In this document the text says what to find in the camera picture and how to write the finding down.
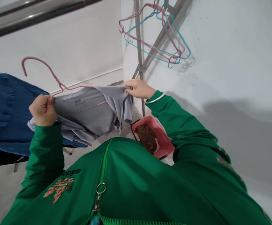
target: gray t-shirt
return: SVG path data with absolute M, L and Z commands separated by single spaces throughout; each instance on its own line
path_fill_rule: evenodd
M 90 145 L 98 137 L 122 129 L 123 121 L 133 120 L 133 97 L 124 92 L 128 86 L 79 88 L 73 94 L 56 96 L 54 108 L 62 124 L 62 135 L 71 141 Z M 35 121 L 28 121 L 35 130 Z

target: pink basket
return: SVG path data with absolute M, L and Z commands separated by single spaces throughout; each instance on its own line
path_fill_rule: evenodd
M 131 125 L 131 130 L 132 130 L 135 140 L 137 140 L 137 139 L 135 137 L 134 131 L 135 131 L 136 127 L 143 125 L 143 124 L 148 125 L 157 135 L 157 140 L 158 140 L 158 144 L 159 144 L 160 148 L 158 151 L 156 151 L 154 153 L 154 156 L 156 158 L 164 159 L 165 157 L 167 157 L 170 153 L 172 153 L 174 151 L 175 148 L 171 143 L 172 139 L 170 139 L 166 135 L 164 127 L 160 124 L 158 119 L 153 116 L 143 117 Z

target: blue fabric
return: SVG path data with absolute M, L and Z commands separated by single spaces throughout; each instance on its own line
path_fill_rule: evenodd
M 29 146 L 34 132 L 27 126 L 32 118 L 28 107 L 46 91 L 13 77 L 0 73 L 0 150 L 23 156 L 29 156 Z M 64 139 L 64 145 L 87 147 L 82 143 Z

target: person's right hand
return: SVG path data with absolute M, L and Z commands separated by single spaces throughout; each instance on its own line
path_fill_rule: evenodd
M 125 82 L 123 85 L 132 87 L 132 90 L 127 88 L 124 91 L 136 98 L 150 99 L 156 92 L 155 89 L 140 79 L 131 79 Z
M 55 123 L 57 113 L 54 110 L 54 98 L 50 95 L 39 95 L 29 106 L 29 111 L 39 127 L 49 127 Z

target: metal ring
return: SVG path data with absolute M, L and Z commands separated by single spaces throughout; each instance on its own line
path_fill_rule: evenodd
M 98 188 L 99 188 L 99 186 L 100 186 L 101 184 L 102 184 L 102 185 L 105 185 L 105 188 L 104 188 L 103 191 L 99 192 L 99 191 L 98 191 Z M 96 188 L 96 193 L 97 193 L 97 194 L 102 194 L 103 192 L 105 192 L 106 189 L 107 189 L 107 185 L 106 185 L 105 183 L 100 183 L 100 184 L 97 186 L 97 188 Z

